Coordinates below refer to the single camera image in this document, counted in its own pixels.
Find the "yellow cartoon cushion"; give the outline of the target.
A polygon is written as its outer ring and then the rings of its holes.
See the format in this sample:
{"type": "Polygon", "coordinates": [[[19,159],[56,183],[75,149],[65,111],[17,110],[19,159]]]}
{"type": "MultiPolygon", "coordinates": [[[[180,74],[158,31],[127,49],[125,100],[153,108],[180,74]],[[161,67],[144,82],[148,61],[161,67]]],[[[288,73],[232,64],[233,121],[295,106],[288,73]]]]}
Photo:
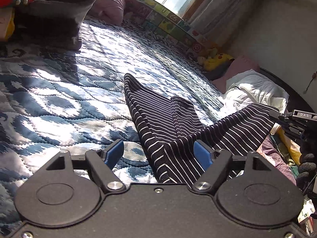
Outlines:
{"type": "Polygon", "coordinates": [[[274,137],[278,139],[277,146],[286,163],[299,166],[301,157],[300,146],[287,137],[281,127],[277,129],[274,137]]]}

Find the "grey window curtain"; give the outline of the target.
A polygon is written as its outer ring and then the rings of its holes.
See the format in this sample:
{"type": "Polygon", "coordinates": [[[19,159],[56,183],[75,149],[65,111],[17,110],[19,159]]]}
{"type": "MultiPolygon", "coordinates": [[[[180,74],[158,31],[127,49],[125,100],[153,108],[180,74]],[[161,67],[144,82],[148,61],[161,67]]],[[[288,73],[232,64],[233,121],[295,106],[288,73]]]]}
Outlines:
{"type": "Polygon", "coordinates": [[[225,45],[251,15],[260,0],[204,0],[188,23],[206,47],[225,45]]]}

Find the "blue white quilted bedspread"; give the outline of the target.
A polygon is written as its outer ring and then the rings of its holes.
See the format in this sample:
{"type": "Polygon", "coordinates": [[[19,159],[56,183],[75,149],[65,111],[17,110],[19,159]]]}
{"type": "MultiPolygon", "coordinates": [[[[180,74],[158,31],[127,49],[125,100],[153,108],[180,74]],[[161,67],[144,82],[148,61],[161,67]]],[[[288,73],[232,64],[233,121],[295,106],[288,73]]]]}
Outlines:
{"type": "Polygon", "coordinates": [[[77,52],[1,44],[1,234],[19,226],[14,195],[61,150],[73,155],[124,141],[114,168],[125,183],[154,183],[124,95],[124,75],[193,103],[201,122],[223,117],[219,91],[167,40],[130,22],[87,18],[77,52]]]}

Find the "purple garment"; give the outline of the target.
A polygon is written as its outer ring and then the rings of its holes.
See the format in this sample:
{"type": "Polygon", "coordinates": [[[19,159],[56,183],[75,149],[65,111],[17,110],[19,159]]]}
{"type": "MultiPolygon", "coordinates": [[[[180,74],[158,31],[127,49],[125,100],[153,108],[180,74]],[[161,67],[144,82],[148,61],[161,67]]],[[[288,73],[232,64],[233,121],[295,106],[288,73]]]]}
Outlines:
{"type": "Polygon", "coordinates": [[[273,146],[273,143],[268,135],[262,144],[257,149],[257,152],[268,160],[277,170],[279,170],[286,178],[288,178],[294,185],[296,180],[290,169],[290,167],[283,161],[277,149],[273,146]]]}

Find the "white quilted blanket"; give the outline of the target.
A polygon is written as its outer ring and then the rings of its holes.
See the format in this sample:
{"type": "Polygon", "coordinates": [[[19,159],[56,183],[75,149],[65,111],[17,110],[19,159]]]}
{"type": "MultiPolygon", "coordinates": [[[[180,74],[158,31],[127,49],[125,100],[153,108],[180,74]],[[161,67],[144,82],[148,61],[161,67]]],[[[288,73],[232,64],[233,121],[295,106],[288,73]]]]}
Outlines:
{"type": "Polygon", "coordinates": [[[248,70],[226,81],[221,101],[222,116],[230,115],[252,103],[273,106],[280,113],[286,112],[288,93],[264,75],[248,70]]]}

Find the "yellow plush toy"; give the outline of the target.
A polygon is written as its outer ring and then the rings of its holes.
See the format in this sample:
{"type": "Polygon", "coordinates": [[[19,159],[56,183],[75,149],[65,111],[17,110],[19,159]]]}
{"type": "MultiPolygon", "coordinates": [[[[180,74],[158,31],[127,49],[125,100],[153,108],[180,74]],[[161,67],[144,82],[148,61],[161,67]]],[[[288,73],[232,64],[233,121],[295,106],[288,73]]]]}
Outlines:
{"type": "Polygon", "coordinates": [[[213,71],[221,64],[233,61],[234,58],[225,53],[218,53],[217,48],[206,49],[199,53],[197,62],[206,71],[213,71]]]}

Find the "black white striped garment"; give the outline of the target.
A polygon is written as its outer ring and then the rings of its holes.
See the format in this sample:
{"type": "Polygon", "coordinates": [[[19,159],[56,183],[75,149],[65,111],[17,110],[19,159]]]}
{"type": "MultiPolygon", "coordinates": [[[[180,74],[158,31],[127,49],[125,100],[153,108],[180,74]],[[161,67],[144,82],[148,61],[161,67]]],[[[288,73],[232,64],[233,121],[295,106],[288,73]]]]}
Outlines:
{"type": "Polygon", "coordinates": [[[273,128],[271,106],[252,103],[242,110],[204,126],[193,104],[181,97],[166,98],[124,75],[127,106],[147,160],[159,183],[193,186],[204,173],[193,146],[201,140],[212,149],[245,156],[262,144],[273,128]]]}

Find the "pink pillow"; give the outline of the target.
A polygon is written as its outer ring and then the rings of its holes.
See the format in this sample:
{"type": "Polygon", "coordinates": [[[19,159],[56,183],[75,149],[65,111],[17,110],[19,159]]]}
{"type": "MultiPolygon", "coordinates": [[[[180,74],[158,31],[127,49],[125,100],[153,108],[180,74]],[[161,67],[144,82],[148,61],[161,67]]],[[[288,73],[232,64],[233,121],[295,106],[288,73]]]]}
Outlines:
{"type": "Polygon", "coordinates": [[[226,70],[223,76],[219,79],[213,80],[212,84],[221,92],[226,92],[226,82],[235,75],[243,73],[248,70],[259,71],[260,66],[249,57],[242,55],[237,57],[226,70]]]}

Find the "colourful alphabet foam mat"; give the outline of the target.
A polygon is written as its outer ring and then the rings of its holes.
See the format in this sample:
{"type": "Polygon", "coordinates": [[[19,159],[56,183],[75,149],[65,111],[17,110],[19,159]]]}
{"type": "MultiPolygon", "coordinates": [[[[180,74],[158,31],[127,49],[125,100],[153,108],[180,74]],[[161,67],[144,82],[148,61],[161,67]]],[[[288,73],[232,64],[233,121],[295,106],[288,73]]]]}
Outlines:
{"type": "Polygon", "coordinates": [[[125,0],[124,18],[163,38],[185,55],[203,56],[219,46],[155,0],[125,0]]]}

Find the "mauve rolled duvet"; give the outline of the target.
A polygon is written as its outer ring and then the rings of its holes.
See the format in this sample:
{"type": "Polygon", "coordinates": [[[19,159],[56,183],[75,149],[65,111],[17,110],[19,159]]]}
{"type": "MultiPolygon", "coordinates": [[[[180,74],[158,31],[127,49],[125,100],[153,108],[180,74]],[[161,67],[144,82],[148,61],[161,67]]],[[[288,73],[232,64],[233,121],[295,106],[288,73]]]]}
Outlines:
{"type": "Polygon", "coordinates": [[[107,24],[121,25],[124,19],[125,0],[96,0],[88,14],[107,24]]]}

